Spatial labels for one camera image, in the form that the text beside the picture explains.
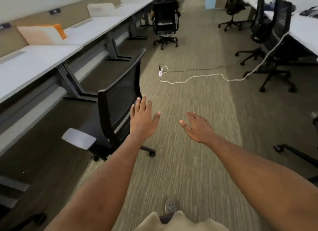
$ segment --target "beige shirt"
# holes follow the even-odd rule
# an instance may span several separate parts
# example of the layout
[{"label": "beige shirt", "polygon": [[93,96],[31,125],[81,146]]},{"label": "beige shirt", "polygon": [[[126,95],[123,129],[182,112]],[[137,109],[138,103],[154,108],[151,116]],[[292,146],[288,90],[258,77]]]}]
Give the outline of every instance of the beige shirt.
[{"label": "beige shirt", "polygon": [[135,231],[229,231],[222,224],[207,219],[204,222],[194,223],[185,217],[182,211],[176,212],[168,224],[162,224],[156,212],[151,213],[135,229]]}]

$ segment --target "gray armrest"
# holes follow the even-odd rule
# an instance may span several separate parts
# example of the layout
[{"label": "gray armrest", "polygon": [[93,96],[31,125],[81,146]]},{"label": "gray armrest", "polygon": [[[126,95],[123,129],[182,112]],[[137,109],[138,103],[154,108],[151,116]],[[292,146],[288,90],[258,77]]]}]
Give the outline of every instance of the gray armrest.
[{"label": "gray armrest", "polygon": [[90,149],[97,140],[95,137],[73,128],[68,129],[62,139],[84,150]]}]

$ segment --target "dark pants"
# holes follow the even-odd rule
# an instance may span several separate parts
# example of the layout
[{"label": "dark pants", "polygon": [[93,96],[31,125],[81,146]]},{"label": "dark pants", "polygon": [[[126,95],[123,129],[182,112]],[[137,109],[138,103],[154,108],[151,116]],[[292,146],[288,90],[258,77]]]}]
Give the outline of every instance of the dark pants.
[{"label": "dark pants", "polygon": [[172,219],[173,214],[174,214],[174,213],[168,213],[168,214],[159,216],[161,223],[162,223],[162,224],[167,224],[167,223],[169,223],[169,221]]}]

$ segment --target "carpeted floor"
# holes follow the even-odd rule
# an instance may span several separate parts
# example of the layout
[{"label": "carpeted floor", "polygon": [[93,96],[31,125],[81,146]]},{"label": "carpeted floor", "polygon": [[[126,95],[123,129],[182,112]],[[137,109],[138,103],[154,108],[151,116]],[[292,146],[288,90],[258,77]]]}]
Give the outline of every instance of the carpeted floor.
[{"label": "carpeted floor", "polygon": [[[237,16],[246,19],[248,11]],[[174,197],[181,210],[193,221],[206,218],[224,224],[230,230],[258,231],[270,229],[248,205],[217,157],[208,148],[190,140],[179,124],[186,111],[205,116],[214,129],[229,141],[267,159],[288,166],[304,177],[317,174],[317,169],[293,156],[276,153],[274,144],[286,143],[318,157],[317,135],[310,112],[318,110],[314,68],[295,68],[292,80],[299,92],[292,94],[287,86],[273,79],[267,92],[258,88],[265,76],[254,75],[241,82],[227,82],[221,76],[199,77],[185,84],[161,83],[158,65],[171,72],[162,80],[185,81],[193,75],[222,73],[229,79],[241,78],[259,61],[238,63],[244,55],[238,50],[257,45],[251,41],[248,24],[239,32],[227,32],[217,24],[230,17],[223,10],[205,10],[204,0],[185,0],[174,44],[164,50],[153,46],[157,38],[151,28],[143,34],[147,41],[125,41],[124,54],[147,48],[141,63],[141,92],[153,100],[153,111],[161,111],[157,132],[145,145],[156,149],[155,158],[140,151],[124,207],[113,230],[133,230],[153,211],[164,213],[165,201]],[[121,75],[127,63],[103,62],[84,81],[87,90],[97,91]],[[185,71],[188,69],[212,69]],[[3,175],[31,183],[12,212],[0,222],[0,229],[18,223],[36,212],[45,212],[49,220],[41,227],[30,225],[25,230],[43,230],[76,189],[102,161],[93,162],[91,154],[63,142],[60,137],[70,127],[81,125],[89,103],[61,101],[34,128],[0,158]]]}]

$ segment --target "extension cord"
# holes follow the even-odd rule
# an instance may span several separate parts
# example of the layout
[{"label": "extension cord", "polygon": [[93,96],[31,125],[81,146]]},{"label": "extension cord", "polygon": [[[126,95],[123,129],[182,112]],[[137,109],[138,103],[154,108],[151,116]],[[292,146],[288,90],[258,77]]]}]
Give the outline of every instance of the extension cord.
[{"label": "extension cord", "polygon": [[190,79],[192,79],[192,78],[197,78],[197,77],[210,77],[210,76],[216,76],[216,75],[221,75],[221,76],[222,76],[226,81],[228,81],[228,82],[245,80],[248,76],[250,76],[252,73],[254,73],[255,71],[257,71],[262,64],[264,64],[264,62],[266,61],[266,59],[268,58],[268,56],[281,44],[281,42],[283,41],[283,39],[284,39],[288,34],[289,34],[289,32],[285,33],[285,34],[282,36],[282,38],[280,39],[280,41],[276,44],[276,46],[275,46],[274,48],[272,48],[271,51],[268,52],[268,54],[265,56],[264,60],[263,60],[253,71],[251,71],[250,73],[248,73],[248,74],[247,74],[244,78],[242,78],[242,79],[227,80],[227,79],[223,76],[223,74],[217,73],[217,74],[211,74],[211,75],[192,76],[192,77],[188,78],[186,81],[170,83],[170,82],[168,82],[168,81],[161,80],[161,77],[162,77],[165,73],[168,73],[168,72],[169,72],[169,69],[168,69],[167,66],[164,65],[164,66],[162,67],[161,64],[160,64],[160,65],[159,65],[159,75],[158,75],[158,76],[159,76],[159,80],[160,80],[160,82],[165,82],[165,83],[168,83],[168,84],[183,84],[183,83],[188,82],[188,80],[190,80]]}]

